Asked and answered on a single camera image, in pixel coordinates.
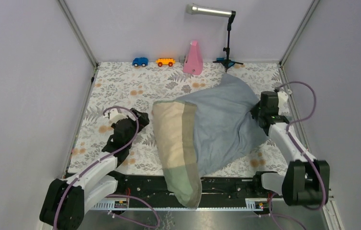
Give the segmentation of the blue pillowcase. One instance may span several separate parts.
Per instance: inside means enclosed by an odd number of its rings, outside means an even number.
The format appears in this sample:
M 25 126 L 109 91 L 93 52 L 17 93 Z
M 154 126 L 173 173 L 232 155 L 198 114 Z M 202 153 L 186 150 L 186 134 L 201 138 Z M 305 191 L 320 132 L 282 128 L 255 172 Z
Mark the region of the blue pillowcase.
M 217 86 L 181 96 L 177 101 L 197 107 L 193 143 L 200 176 L 226 167 L 268 140 L 250 113 L 259 98 L 238 77 L 225 73 Z

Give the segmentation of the white pillow with yellow edge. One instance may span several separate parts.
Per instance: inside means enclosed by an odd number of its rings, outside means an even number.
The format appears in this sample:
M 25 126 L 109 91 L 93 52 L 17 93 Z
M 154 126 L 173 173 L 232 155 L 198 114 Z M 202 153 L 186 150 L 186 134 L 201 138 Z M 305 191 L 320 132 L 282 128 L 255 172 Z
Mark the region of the white pillow with yellow edge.
M 187 208 L 197 208 L 202 183 L 194 147 L 197 106 L 182 101 L 153 104 L 153 133 L 167 188 Z

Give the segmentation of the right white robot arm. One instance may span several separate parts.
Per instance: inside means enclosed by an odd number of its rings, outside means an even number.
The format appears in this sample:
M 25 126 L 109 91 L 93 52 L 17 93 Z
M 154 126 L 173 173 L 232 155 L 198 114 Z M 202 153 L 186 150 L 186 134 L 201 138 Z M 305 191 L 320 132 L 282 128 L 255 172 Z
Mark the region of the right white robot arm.
M 288 168 L 285 175 L 274 171 L 256 172 L 252 191 L 258 197 L 274 192 L 289 206 L 321 208 L 328 201 L 330 166 L 324 160 L 317 160 L 290 132 L 289 120 L 279 114 L 279 98 L 277 92 L 264 91 L 250 112 L 265 135 L 276 144 Z

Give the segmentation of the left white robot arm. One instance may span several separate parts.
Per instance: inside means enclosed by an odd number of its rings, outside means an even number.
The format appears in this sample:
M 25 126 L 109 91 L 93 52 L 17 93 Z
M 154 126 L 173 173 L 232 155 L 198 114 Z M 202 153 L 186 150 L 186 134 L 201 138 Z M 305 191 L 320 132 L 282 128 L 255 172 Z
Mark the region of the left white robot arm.
M 109 173 L 128 157 L 137 134 L 150 122 L 148 113 L 112 106 L 102 114 L 112 122 L 113 133 L 99 156 L 78 173 L 55 179 L 48 187 L 39 219 L 55 230 L 76 230 L 104 197 L 120 197 L 126 191 L 125 182 Z

